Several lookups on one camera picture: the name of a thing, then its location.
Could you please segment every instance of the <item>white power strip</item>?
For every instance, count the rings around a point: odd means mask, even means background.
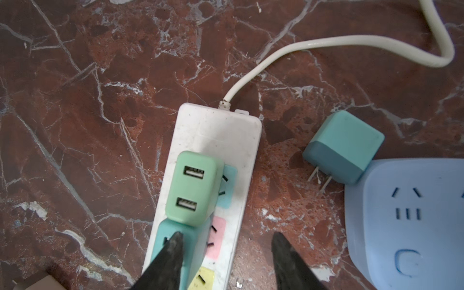
[[[224,160],[226,165],[237,169],[230,203],[227,202],[225,208],[220,207],[218,203],[213,214],[213,226],[217,229],[214,233],[216,236],[213,237],[215,240],[213,247],[218,248],[208,248],[209,253],[206,253],[202,264],[203,267],[214,272],[212,289],[227,289],[261,128],[261,121],[249,116],[247,111],[229,112],[191,103],[185,103],[179,108],[142,271],[145,271],[151,262],[158,225],[166,218],[166,200],[177,156],[182,151],[193,151],[218,157]]]

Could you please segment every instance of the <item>red marble surface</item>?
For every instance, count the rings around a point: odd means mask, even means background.
[[[2,0],[0,285],[47,269],[69,290],[126,289],[142,270],[177,109],[217,106],[294,41],[371,33],[438,53],[417,1]],[[456,47],[443,69],[367,47],[285,56],[232,109],[263,134],[229,288],[274,289],[282,231],[330,289],[373,289],[354,268],[343,186],[301,150],[333,111],[382,131],[376,158],[464,157],[464,3],[437,3]]]

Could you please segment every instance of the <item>teal usb charger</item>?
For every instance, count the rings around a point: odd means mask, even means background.
[[[311,139],[303,158],[329,175],[322,190],[331,178],[344,184],[355,184],[385,136],[347,111],[331,114]]]
[[[175,232],[181,232],[184,238],[184,260],[182,261],[182,268],[180,269],[179,290],[186,290],[193,278],[195,278],[195,274],[201,267],[201,263],[205,257],[210,229],[211,217],[208,217],[206,221],[198,227],[187,226],[165,219],[158,226],[150,262],[154,260],[163,248],[165,242],[168,241]]]

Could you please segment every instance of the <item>usb charger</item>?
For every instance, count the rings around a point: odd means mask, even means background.
[[[200,226],[216,207],[224,161],[183,151],[177,157],[166,202],[169,219],[188,226]]]
[[[186,290],[187,287],[195,278],[195,274],[201,267],[203,258],[205,257],[208,236],[211,229],[211,217],[197,227],[187,226],[175,221],[165,219],[162,221],[156,232],[155,244],[151,254],[151,261],[158,255],[164,244],[175,232],[183,234],[183,261],[180,269],[179,290]]]
[[[366,170],[385,136],[347,111],[331,114],[311,139],[303,158],[329,175],[324,190],[333,178],[344,184],[355,184]]]

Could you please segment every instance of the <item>electrical cord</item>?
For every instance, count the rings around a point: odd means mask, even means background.
[[[296,42],[277,50],[237,81],[219,103],[219,109],[230,110],[230,101],[245,84],[274,61],[290,52],[330,46],[364,45],[385,49],[428,67],[444,67],[448,65],[453,60],[455,54],[450,35],[438,15],[433,1],[419,0],[419,2],[427,24],[438,43],[441,56],[433,55],[402,41],[378,35],[348,35]]]

